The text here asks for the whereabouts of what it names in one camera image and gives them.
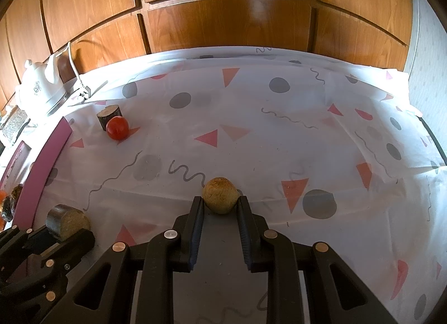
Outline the dark log piece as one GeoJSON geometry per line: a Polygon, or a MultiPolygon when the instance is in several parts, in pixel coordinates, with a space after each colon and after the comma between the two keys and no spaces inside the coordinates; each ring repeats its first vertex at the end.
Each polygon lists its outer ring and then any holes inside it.
{"type": "Polygon", "coordinates": [[[83,211],[64,204],[51,208],[46,216],[46,228],[59,242],[64,242],[81,229],[91,229],[83,211]]]}

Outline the dark elongated avocado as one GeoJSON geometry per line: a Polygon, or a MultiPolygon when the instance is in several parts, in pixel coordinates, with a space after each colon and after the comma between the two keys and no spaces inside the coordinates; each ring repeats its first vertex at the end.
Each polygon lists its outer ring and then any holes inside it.
{"type": "Polygon", "coordinates": [[[22,189],[22,184],[16,185],[10,195],[6,195],[1,202],[1,219],[7,223],[14,219],[16,206],[22,189]]]}

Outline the yellow-green round fruit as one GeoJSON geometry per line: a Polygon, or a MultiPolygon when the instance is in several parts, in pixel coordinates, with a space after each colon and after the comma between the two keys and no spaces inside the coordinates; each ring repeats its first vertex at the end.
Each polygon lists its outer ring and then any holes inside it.
{"type": "Polygon", "coordinates": [[[202,189],[205,205],[215,214],[228,214],[239,199],[240,193],[227,178],[209,180],[202,189]]]}

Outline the red tomato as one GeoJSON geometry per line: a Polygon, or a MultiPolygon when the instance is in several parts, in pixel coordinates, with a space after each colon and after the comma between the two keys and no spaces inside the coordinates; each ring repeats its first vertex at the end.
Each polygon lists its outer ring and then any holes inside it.
{"type": "Polygon", "coordinates": [[[106,133],[114,141],[122,141],[130,134],[129,123],[124,117],[115,116],[106,124],[106,133]]]}

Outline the orange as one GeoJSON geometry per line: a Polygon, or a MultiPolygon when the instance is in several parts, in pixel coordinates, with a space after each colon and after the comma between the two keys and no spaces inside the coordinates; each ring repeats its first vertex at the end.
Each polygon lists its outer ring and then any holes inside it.
{"type": "Polygon", "coordinates": [[[2,203],[2,201],[4,200],[4,198],[5,198],[7,195],[8,195],[8,194],[7,194],[5,191],[0,190],[0,204],[2,203]]]}

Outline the pink rimmed white tray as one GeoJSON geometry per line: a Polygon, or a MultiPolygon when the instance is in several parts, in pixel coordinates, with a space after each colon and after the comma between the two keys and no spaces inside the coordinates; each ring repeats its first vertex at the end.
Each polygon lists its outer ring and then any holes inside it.
{"type": "Polygon", "coordinates": [[[6,149],[1,160],[1,193],[12,193],[23,186],[12,226],[33,227],[35,213],[47,178],[72,133],[65,118],[52,120],[44,126],[27,127],[17,142],[6,149]]]}

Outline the glittery tissue box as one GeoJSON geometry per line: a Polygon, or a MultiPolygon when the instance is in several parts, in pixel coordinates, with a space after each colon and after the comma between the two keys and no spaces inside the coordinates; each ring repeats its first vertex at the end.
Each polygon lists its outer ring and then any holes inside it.
{"type": "Polygon", "coordinates": [[[14,106],[1,118],[1,143],[4,146],[13,145],[29,122],[26,112],[14,106]]]}

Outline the patterned white tablecloth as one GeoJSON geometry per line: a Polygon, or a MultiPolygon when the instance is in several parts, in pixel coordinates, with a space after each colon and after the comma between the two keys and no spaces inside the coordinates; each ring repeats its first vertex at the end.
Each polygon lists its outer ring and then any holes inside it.
{"type": "Polygon", "coordinates": [[[84,74],[34,226],[86,211],[98,257],[141,243],[222,176],[295,242],[327,242],[400,323],[425,323],[446,288],[446,159],[409,102],[408,75],[298,51],[196,48],[84,74]],[[119,105],[114,141],[96,114],[119,105]]]}

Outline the upright wooden log piece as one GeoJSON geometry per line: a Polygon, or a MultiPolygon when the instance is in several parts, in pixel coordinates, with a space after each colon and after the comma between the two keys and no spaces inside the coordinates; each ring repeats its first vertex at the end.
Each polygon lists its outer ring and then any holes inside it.
{"type": "Polygon", "coordinates": [[[108,105],[107,107],[103,108],[96,114],[99,123],[101,125],[101,128],[106,131],[106,126],[114,117],[121,117],[122,113],[120,110],[119,105],[108,105]]]}

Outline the white ceramic electric kettle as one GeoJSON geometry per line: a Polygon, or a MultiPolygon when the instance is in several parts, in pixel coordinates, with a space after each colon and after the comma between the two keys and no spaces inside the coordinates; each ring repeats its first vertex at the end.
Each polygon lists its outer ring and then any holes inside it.
{"type": "Polygon", "coordinates": [[[24,68],[22,83],[17,90],[17,105],[30,119],[44,117],[66,93],[56,56],[51,55],[46,63],[27,59],[24,68]]]}

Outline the wooden wall cabinet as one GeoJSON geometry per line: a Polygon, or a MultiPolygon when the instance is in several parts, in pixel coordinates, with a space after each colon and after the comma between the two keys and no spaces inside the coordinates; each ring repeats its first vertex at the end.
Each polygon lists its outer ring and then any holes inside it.
{"type": "Polygon", "coordinates": [[[183,48],[253,46],[307,51],[402,70],[412,0],[1,0],[1,104],[27,59],[71,44],[58,67],[75,73],[183,48]]]}

